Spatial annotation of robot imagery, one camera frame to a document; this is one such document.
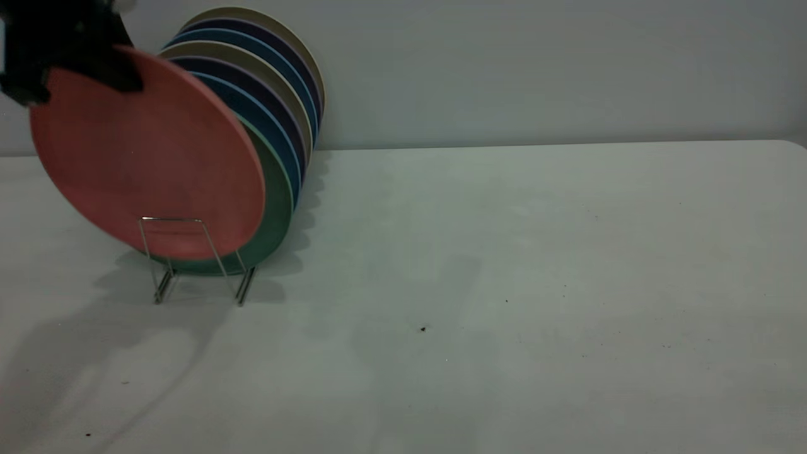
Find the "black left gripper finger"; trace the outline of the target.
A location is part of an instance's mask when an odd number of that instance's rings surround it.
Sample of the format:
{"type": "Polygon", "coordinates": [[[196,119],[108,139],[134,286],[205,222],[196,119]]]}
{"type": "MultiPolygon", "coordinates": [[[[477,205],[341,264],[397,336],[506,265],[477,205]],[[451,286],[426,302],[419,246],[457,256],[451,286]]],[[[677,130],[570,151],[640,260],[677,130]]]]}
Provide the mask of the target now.
{"type": "Polygon", "coordinates": [[[40,81],[2,79],[2,92],[22,107],[47,104],[51,93],[40,81]]]}
{"type": "Polygon", "coordinates": [[[81,54],[81,72],[93,81],[121,93],[144,89],[139,70],[132,59],[115,46],[95,47],[81,54]]]}

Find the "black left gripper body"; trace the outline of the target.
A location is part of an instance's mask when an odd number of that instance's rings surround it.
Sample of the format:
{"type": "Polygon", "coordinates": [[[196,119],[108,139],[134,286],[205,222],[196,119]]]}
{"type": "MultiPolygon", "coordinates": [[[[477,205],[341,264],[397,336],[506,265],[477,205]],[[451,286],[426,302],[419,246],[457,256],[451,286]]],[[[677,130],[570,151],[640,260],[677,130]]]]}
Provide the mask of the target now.
{"type": "Polygon", "coordinates": [[[81,72],[90,48],[132,48],[115,1],[3,1],[2,79],[40,81],[51,69],[81,72]]]}

